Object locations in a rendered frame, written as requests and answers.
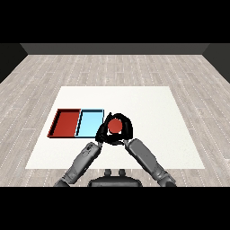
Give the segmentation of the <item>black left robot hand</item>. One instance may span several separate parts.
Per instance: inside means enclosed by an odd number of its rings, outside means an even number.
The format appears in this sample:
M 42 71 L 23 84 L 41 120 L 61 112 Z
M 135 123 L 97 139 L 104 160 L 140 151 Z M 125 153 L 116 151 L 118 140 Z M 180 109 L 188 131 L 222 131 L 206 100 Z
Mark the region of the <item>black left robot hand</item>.
M 96 136 L 95 136 L 96 142 L 111 144 L 111 143 L 115 143 L 117 141 L 117 139 L 114 136 L 109 137 L 107 135 L 108 124 L 111 121 L 111 118 L 112 118 L 112 115 L 111 115 L 111 113 L 109 113 L 109 115 L 107 116 L 105 121 L 98 128 L 98 131 L 97 131 Z

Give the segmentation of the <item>dark grey robot body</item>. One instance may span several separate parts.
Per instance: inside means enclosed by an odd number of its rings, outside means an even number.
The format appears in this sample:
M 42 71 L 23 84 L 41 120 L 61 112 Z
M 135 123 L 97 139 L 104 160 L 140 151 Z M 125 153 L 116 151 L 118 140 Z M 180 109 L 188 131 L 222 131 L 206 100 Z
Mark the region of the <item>dark grey robot body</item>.
M 88 187 L 142 187 L 142 183 L 128 177 L 124 169 L 119 169 L 118 176 L 112 176 L 111 169 L 106 169 L 102 177 L 90 180 Z

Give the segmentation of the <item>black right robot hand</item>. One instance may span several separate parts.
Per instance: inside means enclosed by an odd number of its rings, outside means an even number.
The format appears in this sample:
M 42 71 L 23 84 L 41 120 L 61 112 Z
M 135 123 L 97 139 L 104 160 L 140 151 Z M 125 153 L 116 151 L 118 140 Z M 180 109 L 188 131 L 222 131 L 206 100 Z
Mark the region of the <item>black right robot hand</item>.
M 133 126 L 131 120 L 121 113 L 116 113 L 112 117 L 120 120 L 122 123 L 121 133 L 112 135 L 112 144 L 125 145 L 130 139 L 133 138 Z

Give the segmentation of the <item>light blue shallow open box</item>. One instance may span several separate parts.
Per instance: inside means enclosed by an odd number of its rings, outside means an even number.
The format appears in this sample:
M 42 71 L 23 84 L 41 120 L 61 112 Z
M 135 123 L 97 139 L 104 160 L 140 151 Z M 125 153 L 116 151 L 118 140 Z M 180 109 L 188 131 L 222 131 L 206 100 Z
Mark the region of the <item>light blue shallow open box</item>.
M 98 128 L 103 123 L 103 109 L 82 109 L 77 121 L 75 136 L 77 138 L 95 138 Z

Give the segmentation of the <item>small red can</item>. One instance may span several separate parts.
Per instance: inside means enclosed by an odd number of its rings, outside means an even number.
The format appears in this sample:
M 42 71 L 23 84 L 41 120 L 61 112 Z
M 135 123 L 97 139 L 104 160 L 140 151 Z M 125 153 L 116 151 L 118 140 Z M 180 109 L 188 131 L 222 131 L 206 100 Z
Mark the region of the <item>small red can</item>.
M 120 119 L 112 119 L 108 124 L 111 134 L 119 134 L 122 130 L 122 122 Z

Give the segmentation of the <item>red shallow open box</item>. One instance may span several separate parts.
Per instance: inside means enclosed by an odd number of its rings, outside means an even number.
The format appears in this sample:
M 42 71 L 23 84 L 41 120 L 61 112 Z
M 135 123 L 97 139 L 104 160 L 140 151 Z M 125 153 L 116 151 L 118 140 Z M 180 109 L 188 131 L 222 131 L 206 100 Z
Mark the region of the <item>red shallow open box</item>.
M 75 138 L 80 109 L 58 109 L 50 126 L 49 138 Z

